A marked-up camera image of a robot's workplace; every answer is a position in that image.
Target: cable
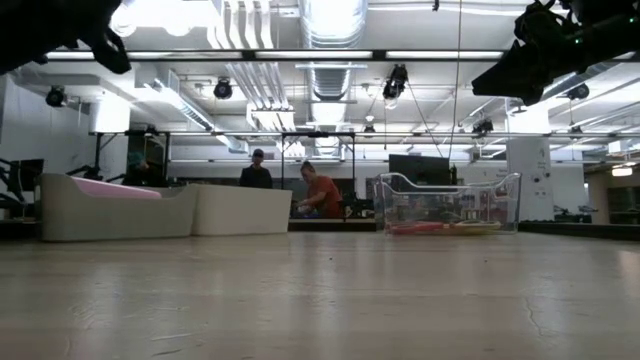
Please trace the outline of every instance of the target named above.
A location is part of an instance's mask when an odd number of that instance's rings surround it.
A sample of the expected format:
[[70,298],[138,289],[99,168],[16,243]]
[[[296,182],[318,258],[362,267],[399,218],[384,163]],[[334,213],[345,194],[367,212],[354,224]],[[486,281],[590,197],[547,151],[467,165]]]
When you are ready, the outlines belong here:
[[429,130],[429,125],[427,124],[427,119],[424,118],[424,114],[422,113],[422,110],[420,109],[420,104],[418,104],[418,99],[416,98],[416,95],[413,93],[413,86],[411,86],[411,82],[409,82],[409,79],[407,79],[407,86],[409,87],[409,91],[411,91],[411,96],[413,97],[413,102],[416,103],[416,107],[418,108],[418,113],[420,113],[420,118],[422,119],[422,123],[424,124],[424,128],[427,131],[427,133],[429,134],[429,136],[431,136],[431,140],[433,141],[433,144],[436,146],[436,150],[438,150],[438,154],[440,154],[441,158],[444,158],[444,155],[442,155],[442,151],[440,151],[440,147],[438,146],[438,142],[436,141],[435,136],[433,136],[433,134],[431,133],[431,130]]
[[451,124],[451,141],[449,142],[449,160],[453,153],[453,135],[456,131],[456,116],[458,115],[458,89],[460,88],[460,48],[462,47],[462,0],[460,2],[460,12],[458,13],[458,62],[456,63],[456,88],[453,94],[453,123]]

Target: pink cushion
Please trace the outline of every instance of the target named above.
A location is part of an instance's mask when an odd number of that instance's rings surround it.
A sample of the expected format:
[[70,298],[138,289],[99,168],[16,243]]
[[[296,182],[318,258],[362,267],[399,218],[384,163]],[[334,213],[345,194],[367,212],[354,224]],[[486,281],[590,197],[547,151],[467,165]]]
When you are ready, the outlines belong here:
[[127,199],[161,199],[160,193],[129,186],[109,184],[101,181],[73,178],[80,190],[94,197],[111,197]]

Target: transparent container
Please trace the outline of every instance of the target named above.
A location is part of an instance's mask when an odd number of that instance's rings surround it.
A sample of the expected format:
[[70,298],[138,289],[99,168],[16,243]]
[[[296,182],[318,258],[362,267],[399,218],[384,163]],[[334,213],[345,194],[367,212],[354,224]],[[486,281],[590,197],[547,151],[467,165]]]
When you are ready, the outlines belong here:
[[378,230],[390,235],[487,235],[518,230],[520,174],[465,186],[420,186],[398,173],[376,177]]

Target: ceiling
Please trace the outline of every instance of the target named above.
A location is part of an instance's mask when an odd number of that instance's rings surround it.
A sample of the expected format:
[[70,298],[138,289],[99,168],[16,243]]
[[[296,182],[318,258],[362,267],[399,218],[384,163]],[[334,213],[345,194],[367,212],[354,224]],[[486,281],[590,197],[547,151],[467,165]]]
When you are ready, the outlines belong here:
[[[461,49],[496,50],[508,49],[515,39],[511,13],[524,10],[530,0],[474,0],[462,2],[465,9],[462,14],[453,11],[460,6],[458,1],[441,0],[441,10],[431,11],[432,2],[370,0],[366,14],[366,28],[360,44],[363,49],[437,49],[455,50],[460,41]],[[272,38],[276,47],[282,49],[300,48],[302,29],[299,17],[291,13],[297,11],[297,1],[272,1]],[[502,11],[499,15],[479,15],[467,10]],[[177,50],[211,49],[204,27],[195,27],[184,37],[169,35],[162,28],[139,28],[125,39],[128,50]],[[430,130],[451,131],[452,127],[465,119],[491,98],[476,97],[471,90],[471,81],[492,66],[491,63],[456,62],[411,62],[406,63],[410,87],[400,97],[398,106],[385,110],[380,84],[388,76],[393,63],[362,62],[365,69],[355,70],[351,78],[349,99],[353,104],[347,106],[346,128],[361,131],[365,116],[373,115],[373,124],[378,132],[409,132],[424,130],[426,123]],[[137,64],[142,67],[148,64]],[[153,64],[163,69],[173,70],[182,80],[183,95],[192,98],[214,119],[216,126],[232,130],[250,130],[243,117],[247,99],[239,89],[234,89],[229,100],[217,100],[213,96],[213,85],[218,77],[230,76],[223,63],[158,62]],[[116,76],[95,64],[55,63],[37,67],[40,73],[55,74],[95,74],[112,84],[123,88],[136,100],[135,117],[152,122],[159,128],[170,130],[190,130],[189,121],[168,104],[145,98],[140,89],[132,85],[132,75]],[[280,74],[285,85],[287,97],[295,108],[295,123],[303,126],[311,120],[308,86],[304,70],[295,68],[295,64],[280,63]],[[637,77],[640,64],[628,63],[614,67],[587,82],[591,88],[591,99],[619,87]],[[203,85],[202,90],[196,84]],[[595,100],[574,101],[551,99],[549,106],[552,130],[565,129],[571,121],[579,122],[595,116],[615,111],[640,101],[640,83],[632,84],[609,95]],[[486,113],[494,121],[495,131],[504,130],[504,99],[493,99],[486,107]],[[636,112],[627,116],[603,122],[593,127],[584,127],[585,132],[612,132],[632,125],[640,126]],[[403,138],[391,139],[403,141]],[[569,139],[557,140],[569,143]],[[596,140],[593,146],[606,143]]]

